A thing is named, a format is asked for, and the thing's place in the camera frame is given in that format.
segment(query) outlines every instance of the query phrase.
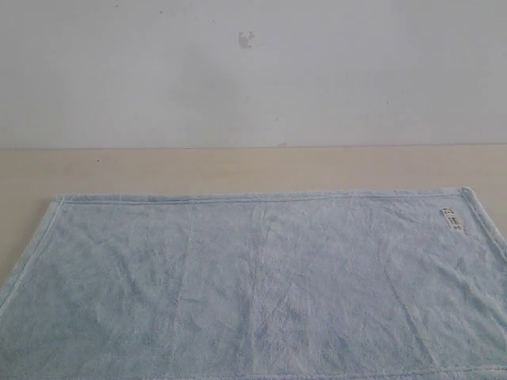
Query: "wooden surface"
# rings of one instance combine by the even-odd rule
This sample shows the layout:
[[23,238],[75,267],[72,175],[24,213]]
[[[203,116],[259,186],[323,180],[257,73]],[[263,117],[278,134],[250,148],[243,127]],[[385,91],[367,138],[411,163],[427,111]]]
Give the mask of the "wooden surface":
[[470,186],[507,234],[507,146],[0,150],[0,283],[55,194]]

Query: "white wall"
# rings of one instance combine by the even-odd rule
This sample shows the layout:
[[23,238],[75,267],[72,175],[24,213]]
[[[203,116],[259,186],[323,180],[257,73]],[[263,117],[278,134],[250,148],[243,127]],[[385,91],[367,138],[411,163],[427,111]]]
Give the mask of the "white wall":
[[506,14],[505,0],[3,0],[0,146],[507,143]]

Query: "tag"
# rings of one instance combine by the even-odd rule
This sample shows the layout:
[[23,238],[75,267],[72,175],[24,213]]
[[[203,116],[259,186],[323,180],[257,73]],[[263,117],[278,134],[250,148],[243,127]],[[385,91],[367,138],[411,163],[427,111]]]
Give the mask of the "tag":
[[465,232],[463,228],[463,224],[461,220],[459,220],[458,215],[452,210],[450,207],[443,208],[442,214],[444,214],[445,220],[447,220],[447,224],[451,227],[451,230],[458,232]]

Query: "towel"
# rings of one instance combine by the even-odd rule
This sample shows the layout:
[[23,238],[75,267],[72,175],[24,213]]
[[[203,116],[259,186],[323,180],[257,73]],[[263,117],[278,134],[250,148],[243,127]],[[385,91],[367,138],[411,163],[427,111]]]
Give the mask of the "towel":
[[57,196],[0,378],[507,378],[506,265],[469,188]]

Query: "wall stain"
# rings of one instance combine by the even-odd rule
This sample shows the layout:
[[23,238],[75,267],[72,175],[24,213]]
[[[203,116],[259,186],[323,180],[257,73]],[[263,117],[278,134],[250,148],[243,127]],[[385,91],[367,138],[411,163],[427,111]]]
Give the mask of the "wall stain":
[[254,32],[239,32],[238,33],[238,44],[241,49],[252,48],[252,40],[254,39]]

